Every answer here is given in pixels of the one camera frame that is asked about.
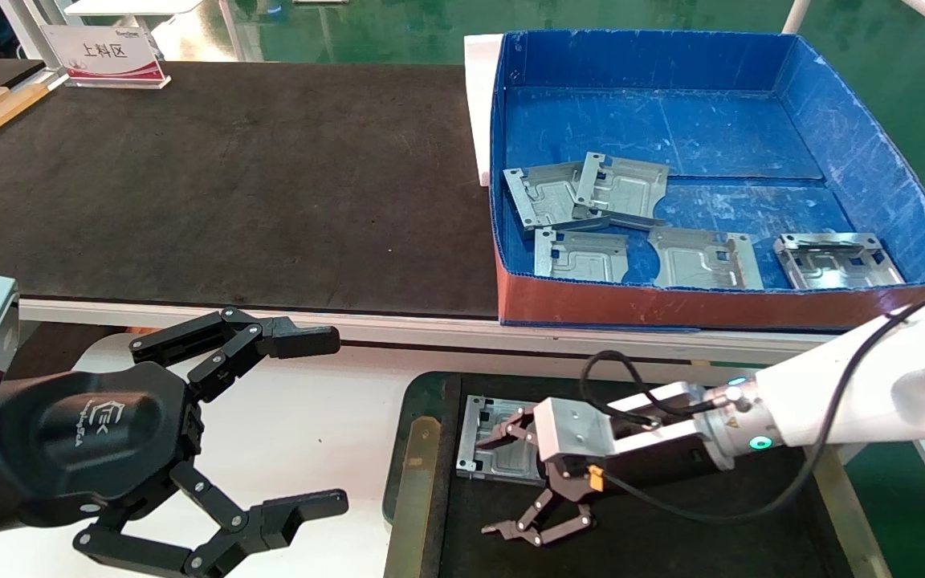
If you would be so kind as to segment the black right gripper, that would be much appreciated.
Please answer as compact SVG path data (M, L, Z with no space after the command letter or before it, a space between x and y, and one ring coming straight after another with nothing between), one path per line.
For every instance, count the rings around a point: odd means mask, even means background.
M539 449L532 406L517 409L475 442L477 450L496 450L514 442ZM517 517L481 527L484 535L522 541L535 547L561 543L587 533L596 520L590 502L616 494L610 477L643 489L719 472L703 439L696 435L650 443L628 453L612 454L609 434L564 433L544 460L546 489Z

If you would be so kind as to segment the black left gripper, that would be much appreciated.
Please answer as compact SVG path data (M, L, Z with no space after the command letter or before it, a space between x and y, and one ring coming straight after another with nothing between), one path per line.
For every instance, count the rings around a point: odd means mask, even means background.
M340 345L332 326L302 328L225 307L136 337L129 351L141 364L125 370L7 381L0 531L102 515L73 548L103 566L157 577L227 577L249 556L286 548L302 524L344 515L348 495L313 491L242 510L190 464L205 429L196 401L212 402L264 359L330 355ZM200 355L187 373L190 394L165 367ZM149 515L176 489L218 525L209 541L189 549L124 534L131 517Z

